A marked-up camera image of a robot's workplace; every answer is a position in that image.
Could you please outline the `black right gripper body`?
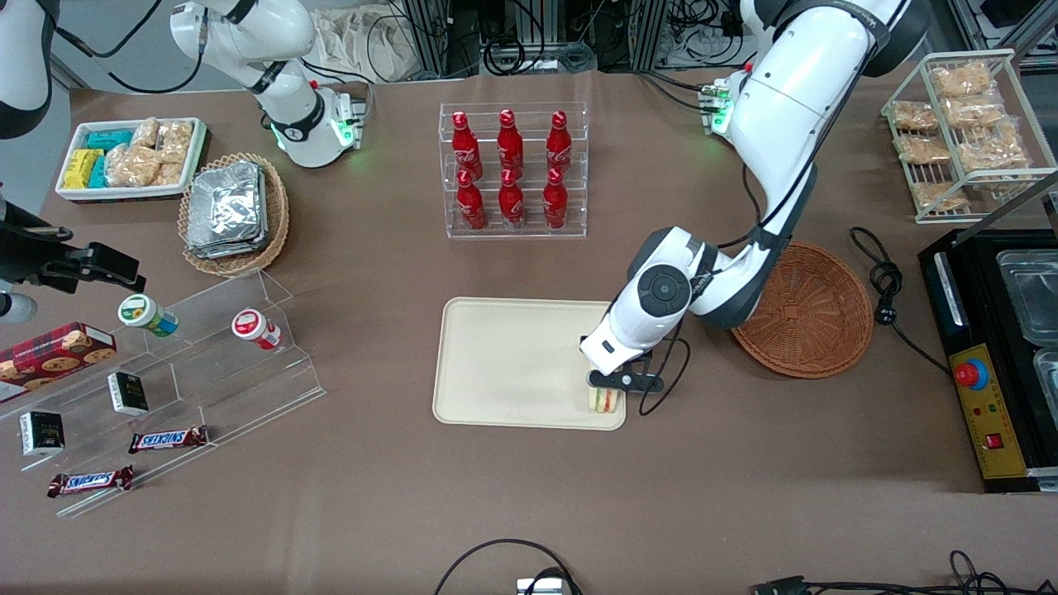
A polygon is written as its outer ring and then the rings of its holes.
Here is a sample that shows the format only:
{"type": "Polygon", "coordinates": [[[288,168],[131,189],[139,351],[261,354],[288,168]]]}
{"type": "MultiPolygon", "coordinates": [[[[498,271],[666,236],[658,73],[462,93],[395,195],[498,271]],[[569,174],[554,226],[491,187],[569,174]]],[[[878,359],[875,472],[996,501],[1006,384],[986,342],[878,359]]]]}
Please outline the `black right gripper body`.
{"type": "Polygon", "coordinates": [[[30,283],[74,293],[79,285],[79,262],[69,258],[76,249],[65,242],[74,234],[68,227],[50,226],[37,215],[1,202],[1,276],[12,285],[30,283]]]}

